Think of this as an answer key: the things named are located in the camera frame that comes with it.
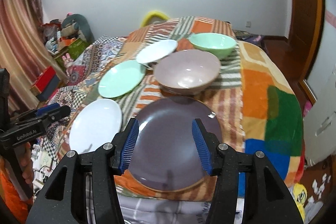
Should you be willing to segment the person left hand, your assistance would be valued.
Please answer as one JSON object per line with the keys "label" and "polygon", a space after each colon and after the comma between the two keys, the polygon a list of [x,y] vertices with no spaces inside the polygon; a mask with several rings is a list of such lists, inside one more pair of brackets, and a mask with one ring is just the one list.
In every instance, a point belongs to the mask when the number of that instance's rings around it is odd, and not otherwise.
{"label": "person left hand", "polygon": [[23,168],[22,176],[27,184],[31,184],[34,179],[33,162],[31,160],[31,145],[29,142],[25,144],[25,153],[21,157],[21,167]]}

